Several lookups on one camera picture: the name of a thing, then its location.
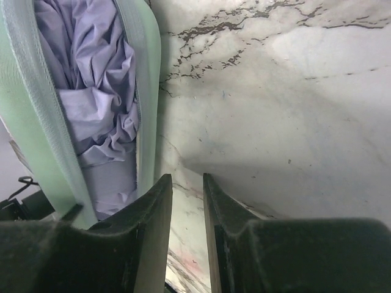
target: black cable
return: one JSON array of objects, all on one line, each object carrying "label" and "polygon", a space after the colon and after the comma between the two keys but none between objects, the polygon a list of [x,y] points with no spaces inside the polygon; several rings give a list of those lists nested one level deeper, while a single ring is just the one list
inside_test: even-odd
[{"label": "black cable", "polygon": [[11,194],[10,197],[8,198],[8,200],[13,199],[15,196],[20,194],[22,191],[24,191],[27,188],[29,188],[31,185],[38,185],[38,183],[34,182],[34,180],[30,176],[19,177],[18,181],[20,183],[24,183],[25,186],[23,186],[22,188],[20,188],[17,191],[15,191],[13,194]]}]

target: marble surface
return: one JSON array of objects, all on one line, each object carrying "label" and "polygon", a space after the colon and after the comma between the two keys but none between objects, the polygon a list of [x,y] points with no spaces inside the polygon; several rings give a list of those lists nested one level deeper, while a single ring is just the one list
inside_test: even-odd
[{"label": "marble surface", "polygon": [[151,0],[167,280],[210,292],[202,173],[265,217],[391,226],[391,2]]}]

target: purple cloth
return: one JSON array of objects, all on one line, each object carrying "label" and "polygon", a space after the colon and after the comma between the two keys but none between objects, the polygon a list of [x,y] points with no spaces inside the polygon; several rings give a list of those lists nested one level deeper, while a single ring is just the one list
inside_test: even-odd
[{"label": "purple cloth", "polygon": [[[84,173],[96,210],[113,214],[130,203],[136,189],[139,116],[134,51],[124,39],[112,0],[35,0],[35,16],[81,167],[96,168],[115,161],[130,164],[125,169],[131,173],[126,176],[132,184],[120,184],[123,186],[107,191],[109,194],[92,192],[95,173]],[[107,174],[107,184],[110,176],[125,170],[118,165],[107,168],[117,166]]]}]

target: folded clothing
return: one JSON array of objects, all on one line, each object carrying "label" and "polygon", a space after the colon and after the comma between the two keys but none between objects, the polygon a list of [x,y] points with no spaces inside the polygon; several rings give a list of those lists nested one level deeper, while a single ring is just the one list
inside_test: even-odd
[{"label": "folded clothing", "polygon": [[135,59],[112,0],[35,0],[46,64],[99,219],[136,199]]}]

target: lavender fabric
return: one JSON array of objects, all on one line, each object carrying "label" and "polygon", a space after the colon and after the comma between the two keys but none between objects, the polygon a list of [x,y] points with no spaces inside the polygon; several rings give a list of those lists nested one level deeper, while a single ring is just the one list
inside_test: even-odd
[{"label": "lavender fabric", "polygon": [[[34,5],[43,53],[94,207],[111,215],[132,202],[136,190],[134,51],[112,0]],[[113,181],[117,187],[107,188]]]}]

